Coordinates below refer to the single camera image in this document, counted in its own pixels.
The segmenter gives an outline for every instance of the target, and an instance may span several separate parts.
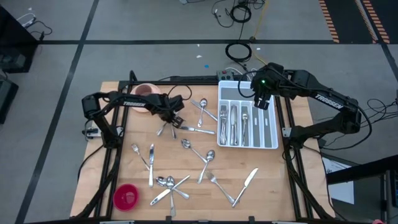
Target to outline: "metal fork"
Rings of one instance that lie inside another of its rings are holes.
[[[228,119],[228,109],[220,111],[220,119],[221,119],[221,144],[226,144],[226,123]]]

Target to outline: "black floor line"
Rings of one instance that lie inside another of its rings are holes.
[[[85,45],[230,44],[237,40],[85,40]],[[240,40],[249,44],[249,40]],[[79,40],[43,40],[43,45],[79,44]],[[332,40],[256,40],[253,44],[336,44]]]
[[[390,68],[398,81],[398,66],[396,64],[396,61],[395,61],[394,57],[392,56],[390,49],[388,48],[388,45],[382,41],[382,37],[381,37],[380,33],[377,32],[377,27],[376,27],[374,21],[371,19],[371,15],[369,14],[368,10],[364,10],[364,11],[366,13],[366,16],[369,19],[369,22],[371,23],[372,29],[376,33],[376,37],[379,40],[378,42],[381,45],[381,48],[383,49],[383,52],[384,52],[384,55],[386,56],[388,64],[390,65]]]
[[[80,37],[80,42],[79,42],[78,47],[76,49],[75,56],[73,57],[72,64],[70,65],[68,76],[67,76],[67,78],[65,80],[65,83],[63,85],[63,88],[62,88],[62,91],[61,91],[61,95],[60,95],[60,98],[58,100],[57,107],[55,108],[55,112],[54,112],[54,115],[52,117],[49,130],[47,131],[47,135],[45,137],[42,150],[41,150],[39,158],[38,158],[38,160],[36,162],[36,166],[35,166],[35,169],[33,171],[32,177],[30,178],[29,186],[28,186],[28,188],[26,190],[24,199],[22,201],[22,205],[21,205],[21,207],[19,209],[18,216],[16,218],[16,224],[20,224],[20,223],[23,223],[25,221],[25,217],[27,215],[30,203],[32,201],[33,195],[34,195],[35,190],[36,190],[36,186],[37,186],[37,184],[39,182],[40,175],[41,175],[42,170],[43,170],[44,162],[45,162],[45,160],[47,158],[47,154],[49,153],[51,142],[52,142],[52,139],[54,137],[55,130],[57,128],[58,121],[60,119],[61,112],[62,112],[63,106],[65,104],[65,100],[67,99],[68,91],[69,91],[70,85],[72,83],[73,76],[75,75],[75,71],[76,71],[76,68],[77,68],[77,65],[78,65],[78,62],[79,62],[79,59],[80,59],[81,52],[83,50],[84,40],[86,40],[86,38],[87,38],[88,31],[89,31],[91,23],[93,21],[94,14],[95,14],[98,2],[99,2],[99,0],[94,0],[93,5],[92,5],[91,10],[90,10],[90,13],[88,14],[88,18],[87,18],[87,21],[86,21],[85,28],[83,30],[83,33],[82,33],[81,37]]]

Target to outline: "black metal frame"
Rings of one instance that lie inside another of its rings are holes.
[[[152,83],[155,85],[218,85],[218,81],[214,80],[213,78],[209,77],[210,80],[184,80],[184,77],[181,77],[181,80],[183,81],[179,81],[178,78],[174,78],[174,81],[169,81],[169,82],[139,82],[137,81],[137,78],[134,76],[133,78],[133,82],[131,81],[120,81],[119,82],[119,91],[122,91],[126,86],[128,86],[128,91],[131,91],[131,88],[133,85],[139,85],[142,83]],[[282,133],[282,128],[285,127],[285,120],[284,120],[284,115],[282,112],[282,106],[281,106],[281,102],[280,102],[280,98],[277,96],[275,97],[275,103],[276,103],[276,107],[277,107],[277,114],[279,117],[279,124],[280,124],[280,134]],[[294,126],[294,117],[293,117],[293,112],[292,112],[292,107],[290,104],[290,100],[289,99],[285,99],[285,103],[286,103],[286,108],[287,108],[287,115],[288,115],[288,119],[289,119],[289,124],[290,126]],[[123,111],[123,116],[122,116],[122,127],[123,129],[126,129],[126,125],[127,125],[127,114],[128,114],[128,107],[124,108]],[[112,124],[116,124],[117,123],[117,117],[119,114],[119,107],[116,107],[114,110],[114,114],[113,114],[113,118],[112,118]],[[289,152],[290,151],[290,145],[287,143],[287,141],[285,139],[283,139],[283,147],[284,147],[284,152]],[[116,157],[121,155],[121,150],[122,150],[123,146],[120,146],[119,148],[116,149]],[[111,153],[112,153],[112,149],[107,149],[106,151],[106,156],[104,158],[104,165],[103,165],[103,171],[101,174],[101,184],[104,182],[104,179],[106,177],[106,174],[108,173],[108,167],[109,167],[109,163],[110,163],[110,159],[111,159]],[[305,171],[303,168],[303,162],[302,162],[302,156],[300,153],[300,150],[295,150],[295,157],[297,160],[297,170],[300,176],[300,179],[306,184],[305,181]],[[290,153],[285,153],[285,158],[287,161],[292,160]],[[119,163],[117,164],[117,169],[116,169],[116,175],[113,178],[112,182],[111,182],[111,189],[110,189],[110,193],[109,195],[112,195],[115,191],[116,188],[116,184],[117,184],[117,176],[118,176],[118,172],[119,172]],[[334,183],[336,182],[335,180],[332,179],[332,181],[329,181],[330,183]],[[306,208],[306,213],[307,213],[307,217],[303,218],[301,216],[301,211],[300,211],[300,205],[299,205],[299,198],[297,195],[297,188],[296,188],[296,183],[294,181],[294,179],[289,175],[289,184],[290,184],[290,189],[291,189],[291,194],[292,194],[292,205],[294,208],[294,214],[295,214],[295,219],[296,222],[305,222],[305,223],[330,223],[330,224],[367,224],[367,223],[356,223],[356,222],[343,222],[343,221],[339,221],[339,220],[325,220],[325,219],[316,219],[313,218],[313,214],[312,214],[312,208],[311,205],[309,204],[307,198],[304,197],[304,202],[305,202],[305,208]],[[100,222],[104,222],[104,221],[111,221],[111,214],[113,211],[113,204],[112,204],[112,200],[111,200],[112,196],[109,196],[108,199],[108,205],[107,205],[107,209],[106,209],[106,215],[105,216],[100,216],[100,211],[101,211],[101,204],[102,204],[102,199],[99,200],[100,203],[98,203],[95,207],[95,212],[94,212],[94,217],[93,218],[72,218],[72,219],[68,219],[68,220],[54,220],[54,221],[49,221],[49,222],[38,222],[36,224],[42,223],[42,224],[61,224],[61,223],[92,223],[92,224],[99,224]],[[140,224],[140,223],[153,223],[153,224],[164,224],[164,223],[186,223],[186,224],[192,224],[192,223],[272,223],[272,222],[258,222],[255,221],[254,217],[248,217],[247,221],[172,221],[171,217],[167,216],[165,217],[165,220],[135,220],[134,223],[135,224]]]

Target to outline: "fork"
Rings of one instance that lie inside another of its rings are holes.
[[[215,183],[215,184],[221,189],[221,191],[224,193],[225,197],[229,200],[229,202],[230,202],[231,204],[233,204],[233,203],[235,202],[235,199],[232,198],[232,197],[224,190],[224,188],[217,182],[216,177],[215,177],[210,171],[207,171],[207,172],[206,172],[206,176],[207,176],[207,178],[208,178],[212,183]]]
[[[220,111],[221,118],[221,144],[226,144],[226,120],[228,118],[228,109]]]

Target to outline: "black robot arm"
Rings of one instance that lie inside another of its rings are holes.
[[[294,100],[296,96],[309,96],[340,112],[331,120],[308,127],[294,126],[284,129],[284,137],[293,147],[302,148],[308,138],[328,133],[357,133],[361,127],[358,101],[334,91],[318,82],[305,70],[284,70],[283,66],[269,63],[261,68],[251,82],[254,106],[267,110],[271,95]]]
[[[101,109],[100,99],[108,102]],[[172,123],[179,128],[183,119],[176,116],[175,113],[184,108],[181,95],[169,98],[167,94],[150,94],[147,96],[132,95],[111,91],[109,93],[94,93],[81,100],[85,118],[93,120],[101,130],[104,147],[115,148],[121,144],[120,136],[115,126],[108,123],[105,115],[116,106],[130,106],[145,108],[152,115],[158,114],[161,120]]]

